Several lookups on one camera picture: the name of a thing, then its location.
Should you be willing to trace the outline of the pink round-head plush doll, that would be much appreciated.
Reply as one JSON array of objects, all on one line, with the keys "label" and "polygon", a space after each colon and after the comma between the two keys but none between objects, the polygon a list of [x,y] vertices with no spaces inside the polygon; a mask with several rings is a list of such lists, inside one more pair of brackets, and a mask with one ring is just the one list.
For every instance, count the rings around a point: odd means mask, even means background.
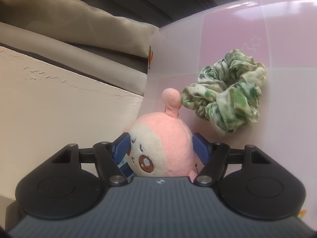
[{"label": "pink round-head plush doll", "polygon": [[125,156],[138,177],[197,177],[192,132],[179,119],[181,94],[173,88],[162,93],[163,112],[139,117],[125,128],[131,148]]}]

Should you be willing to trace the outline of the green tie-dye scrunchie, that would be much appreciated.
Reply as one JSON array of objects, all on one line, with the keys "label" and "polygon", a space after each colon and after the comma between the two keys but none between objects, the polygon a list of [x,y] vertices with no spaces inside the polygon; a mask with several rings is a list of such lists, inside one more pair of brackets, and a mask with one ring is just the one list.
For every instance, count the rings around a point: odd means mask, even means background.
[{"label": "green tie-dye scrunchie", "polygon": [[182,105],[209,121],[222,135],[253,125],[260,117],[264,64],[233,49],[213,66],[204,67],[197,82],[181,92]]}]

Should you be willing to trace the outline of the beige curtain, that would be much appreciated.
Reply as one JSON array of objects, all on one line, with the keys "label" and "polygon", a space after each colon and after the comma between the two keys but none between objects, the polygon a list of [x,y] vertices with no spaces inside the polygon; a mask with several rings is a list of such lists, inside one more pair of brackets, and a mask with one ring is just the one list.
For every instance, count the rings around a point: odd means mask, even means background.
[{"label": "beige curtain", "polygon": [[157,27],[80,0],[1,0],[1,44],[143,95]]}]

